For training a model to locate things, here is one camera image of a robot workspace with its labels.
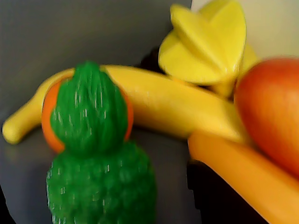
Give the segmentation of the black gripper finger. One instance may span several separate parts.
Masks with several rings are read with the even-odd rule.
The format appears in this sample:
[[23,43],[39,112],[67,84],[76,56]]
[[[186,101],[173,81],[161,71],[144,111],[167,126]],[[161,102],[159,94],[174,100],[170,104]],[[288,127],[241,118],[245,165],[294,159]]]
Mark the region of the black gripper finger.
[[203,224],[265,223],[265,219],[206,164],[189,160],[186,175]]
[[6,205],[6,200],[2,188],[0,188],[0,223],[5,224],[6,220],[7,220],[7,205]]

